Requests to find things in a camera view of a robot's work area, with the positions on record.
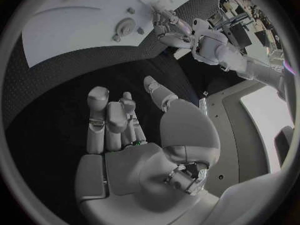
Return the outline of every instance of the screw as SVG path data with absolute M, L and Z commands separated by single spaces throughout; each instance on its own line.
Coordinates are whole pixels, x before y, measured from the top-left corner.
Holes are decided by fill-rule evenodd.
M 121 37 L 118 35 L 118 34 L 115 34 L 113 37 L 112 37 L 112 40 L 114 40 L 115 42 L 119 43 L 121 41 Z
M 145 33 L 144 29 L 142 29 L 141 27 L 139 27 L 136 31 L 140 35 L 143 35 Z
M 132 7 L 127 9 L 127 12 L 129 12 L 130 14 L 135 14 L 136 10 L 134 10 Z

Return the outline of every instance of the bolt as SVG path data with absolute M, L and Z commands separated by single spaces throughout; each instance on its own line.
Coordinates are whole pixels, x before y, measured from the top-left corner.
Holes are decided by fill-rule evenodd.
M 142 29 L 141 27 L 139 27 L 137 29 L 137 33 L 143 35 L 145 33 L 144 29 Z
M 114 40 L 115 42 L 119 43 L 121 41 L 121 37 L 118 35 L 118 34 L 115 34 L 113 37 L 112 37 L 112 40 Z
M 135 14 L 136 10 L 134 10 L 132 7 L 127 9 L 127 12 L 129 12 L 130 14 Z

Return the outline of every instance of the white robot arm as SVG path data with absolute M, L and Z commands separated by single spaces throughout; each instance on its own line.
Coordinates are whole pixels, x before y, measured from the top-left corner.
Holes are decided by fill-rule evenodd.
M 278 95 L 285 99 L 283 74 L 259 60 L 242 55 L 223 33 L 210 29 L 207 21 L 195 18 L 191 27 L 178 18 L 174 11 L 162 9 L 157 4 L 152 5 L 152 8 L 154 31 L 161 43 L 191 49 L 197 61 L 221 65 L 224 71 L 233 70 L 242 78 L 254 79 L 274 87 Z M 180 33 L 172 32 L 170 25 L 175 26 Z

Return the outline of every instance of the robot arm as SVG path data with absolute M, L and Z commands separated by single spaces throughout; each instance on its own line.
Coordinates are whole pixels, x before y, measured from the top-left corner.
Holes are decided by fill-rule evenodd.
M 259 60 L 241 55 L 239 49 L 229 43 L 223 33 L 209 29 L 207 21 L 195 18 L 191 29 L 173 11 L 162 9 L 158 5 L 152 7 L 155 11 L 154 31 L 160 42 L 171 47 L 191 49 L 192 56 L 197 61 L 221 65 L 224 71 L 233 70 L 244 79 L 267 84 L 277 89 L 279 97 L 285 99 L 283 73 Z M 171 32 L 169 24 L 176 26 L 182 33 Z

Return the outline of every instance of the white panel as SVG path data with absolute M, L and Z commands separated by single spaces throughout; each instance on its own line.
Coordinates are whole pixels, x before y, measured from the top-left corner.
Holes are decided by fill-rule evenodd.
M 188 0 L 166 0 L 174 10 Z M 135 9 L 129 14 L 127 9 Z M 121 42 L 112 40 L 124 18 L 136 28 Z M 144 34 L 137 33 L 138 27 Z M 67 52 L 104 46 L 138 46 L 153 29 L 151 8 L 139 0 L 46 0 L 22 31 L 29 67 Z
M 280 99 L 277 91 L 270 86 L 243 96 L 240 101 L 260 134 L 269 171 L 271 173 L 279 171 L 281 168 L 274 139 L 285 126 L 294 127 L 287 103 Z

